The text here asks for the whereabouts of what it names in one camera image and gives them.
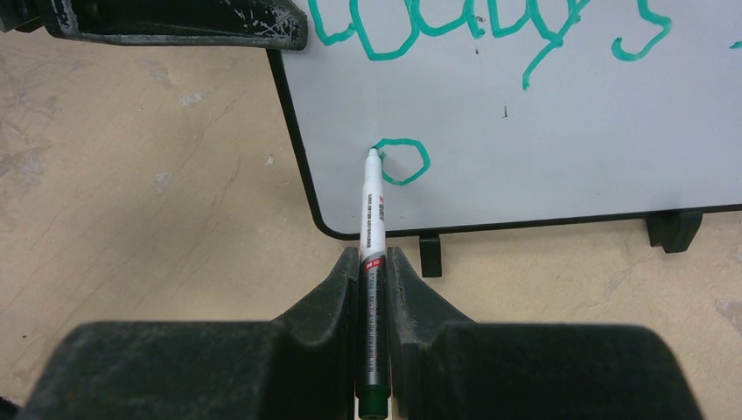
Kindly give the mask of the white marker with green cap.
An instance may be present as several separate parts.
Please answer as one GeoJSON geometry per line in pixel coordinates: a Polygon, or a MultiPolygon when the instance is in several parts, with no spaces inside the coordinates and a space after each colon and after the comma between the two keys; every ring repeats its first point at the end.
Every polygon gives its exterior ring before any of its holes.
{"type": "Polygon", "coordinates": [[[361,195],[358,278],[358,338],[355,394],[358,417],[389,416],[388,314],[386,302],[386,230],[382,159],[376,148],[365,159],[361,195]]]}

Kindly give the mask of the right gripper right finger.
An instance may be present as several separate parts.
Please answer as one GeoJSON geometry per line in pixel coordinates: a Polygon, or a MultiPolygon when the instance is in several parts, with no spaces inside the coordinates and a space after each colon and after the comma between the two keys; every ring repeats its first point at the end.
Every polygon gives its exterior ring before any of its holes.
{"type": "Polygon", "coordinates": [[[479,323],[387,254],[401,419],[699,419],[669,346],[640,325],[479,323]]]}

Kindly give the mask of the white whiteboard with black frame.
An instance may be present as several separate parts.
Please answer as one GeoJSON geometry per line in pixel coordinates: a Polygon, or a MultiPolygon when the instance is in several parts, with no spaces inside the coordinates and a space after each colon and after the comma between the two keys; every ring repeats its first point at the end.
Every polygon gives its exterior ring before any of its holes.
{"type": "Polygon", "coordinates": [[[688,248],[741,208],[738,1],[301,1],[269,64],[315,225],[354,240],[371,148],[388,236],[643,219],[688,248]]]}

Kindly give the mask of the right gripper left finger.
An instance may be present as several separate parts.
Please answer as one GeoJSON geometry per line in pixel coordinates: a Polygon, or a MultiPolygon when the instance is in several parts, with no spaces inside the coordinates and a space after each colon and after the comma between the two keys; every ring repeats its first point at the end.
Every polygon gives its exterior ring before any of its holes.
{"type": "Polygon", "coordinates": [[[56,347],[21,419],[351,419],[358,252],[264,321],[106,321],[56,347]]]}

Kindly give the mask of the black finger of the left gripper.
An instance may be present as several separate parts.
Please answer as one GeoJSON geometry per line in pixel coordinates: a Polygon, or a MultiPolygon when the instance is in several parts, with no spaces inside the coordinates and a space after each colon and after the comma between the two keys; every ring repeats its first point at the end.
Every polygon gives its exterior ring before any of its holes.
{"type": "Polygon", "coordinates": [[[116,46],[246,46],[301,51],[308,19],[292,1],[1,0],[2,32],[116,46]]]}

